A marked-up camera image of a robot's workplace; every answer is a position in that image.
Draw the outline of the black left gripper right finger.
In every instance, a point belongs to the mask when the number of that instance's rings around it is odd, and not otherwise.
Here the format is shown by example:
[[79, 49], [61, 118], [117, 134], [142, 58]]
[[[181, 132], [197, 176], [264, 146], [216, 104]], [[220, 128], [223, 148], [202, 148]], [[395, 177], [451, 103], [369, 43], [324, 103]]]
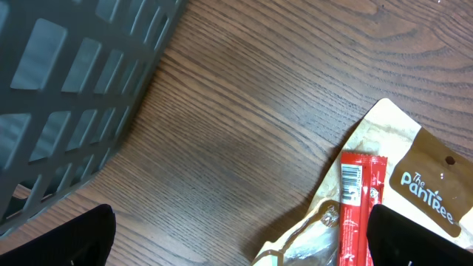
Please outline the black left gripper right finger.
[[367, 241], [374, 265], [472, 266], [472, 252], [381, 204], [370, 213]]

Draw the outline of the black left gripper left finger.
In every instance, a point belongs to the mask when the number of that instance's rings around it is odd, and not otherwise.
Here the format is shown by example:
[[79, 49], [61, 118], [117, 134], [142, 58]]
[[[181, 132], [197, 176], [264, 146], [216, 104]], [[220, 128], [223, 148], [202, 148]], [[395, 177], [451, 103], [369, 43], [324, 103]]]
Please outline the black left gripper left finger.
[[102, 204], [2, 254], [1, 266], [104, 266], [115, 233], [115, 213]]

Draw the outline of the red white snack packet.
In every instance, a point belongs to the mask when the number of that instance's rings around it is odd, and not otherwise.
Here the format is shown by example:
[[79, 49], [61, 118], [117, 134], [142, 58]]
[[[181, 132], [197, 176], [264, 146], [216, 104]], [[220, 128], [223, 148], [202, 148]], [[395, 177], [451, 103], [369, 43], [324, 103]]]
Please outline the red white snack packet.
[[384, 98], [344, 144], [305, 217], [266, 242], [255, 265], [338, 265], [344, 152], [386, 157], [380, 204], [472, 252], [472, 163]]

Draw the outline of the red stick snack packet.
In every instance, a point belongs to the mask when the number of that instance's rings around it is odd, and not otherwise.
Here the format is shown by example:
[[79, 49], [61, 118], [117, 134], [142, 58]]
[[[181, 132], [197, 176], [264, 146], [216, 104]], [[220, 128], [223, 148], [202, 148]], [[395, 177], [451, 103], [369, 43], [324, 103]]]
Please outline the red stick snack packet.
[[339, 266], [371, 266], [367, 240], [370, 212], [382, 203], [387, 158], [344, 152], [341, 155]]

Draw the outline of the grey plastic mesh basket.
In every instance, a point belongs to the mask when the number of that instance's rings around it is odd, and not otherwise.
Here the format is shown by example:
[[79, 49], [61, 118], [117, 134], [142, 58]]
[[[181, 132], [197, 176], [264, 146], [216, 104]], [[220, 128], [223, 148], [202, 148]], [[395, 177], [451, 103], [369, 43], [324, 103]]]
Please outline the grey plastic mesh basket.
[[1, 235], [94, 179], [120, 148], [186, 6], [1, 2]]

